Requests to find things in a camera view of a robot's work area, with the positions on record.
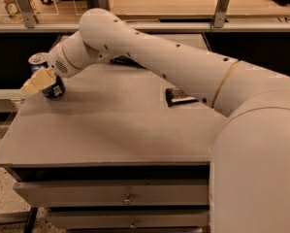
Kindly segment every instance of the floor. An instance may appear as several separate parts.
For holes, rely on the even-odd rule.
[[[0,141],[4,136],[8,126],[12,121],[12,117],[5,118],[0,116]],[[13,191],[15,180],[4,169],[0,168],[0,216],[3,214],[28,212],[30,206]],[[0,225],[0,233],[22,233],[25,223],[13,223]],[[46,211],[39,209],[33,233],[64,233],[51,225],[46,219]]]

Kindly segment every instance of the gray table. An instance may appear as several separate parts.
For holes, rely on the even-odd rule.
[[[66,86],[57,100],[28,98],[1,141],[0,167],[20,196],[61,228],[208,224],[223,116],[201,103],[169,108],[172,85],[142,68],[93,65]]]

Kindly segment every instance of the table top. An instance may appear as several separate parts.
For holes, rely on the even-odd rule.
[[[37,93],[24,102],[0,143],[0,166],[210,161],[224,117],[201,103],[169,108],[168,87],[146,69],[93,65],[58,100]]]
[[[123,18],[212,17],[217,0],[110,0]],[[227,17],[290,17],[290,7],[273,0],[230,0]]]

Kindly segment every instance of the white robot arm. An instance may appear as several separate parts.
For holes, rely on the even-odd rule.
[[[211,231],[290,232],[290,78],[136,31],[101,9],[81,17],[48,65],[72,77],[119,55],[228,117],[212,147]]]

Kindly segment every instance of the drawer handle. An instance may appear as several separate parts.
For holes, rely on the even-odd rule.
[[[128,192],[125,194],[125,198],[122,200],[124,205],[131,205],[134,201],[130,198],[130,195]]]
[[[129,225],[129,228],[130,229],[136,229],[137,228],[137,225],[135,224],[135,220],[134,219],[132,219],[132,223],[131,223],[131,225]]]

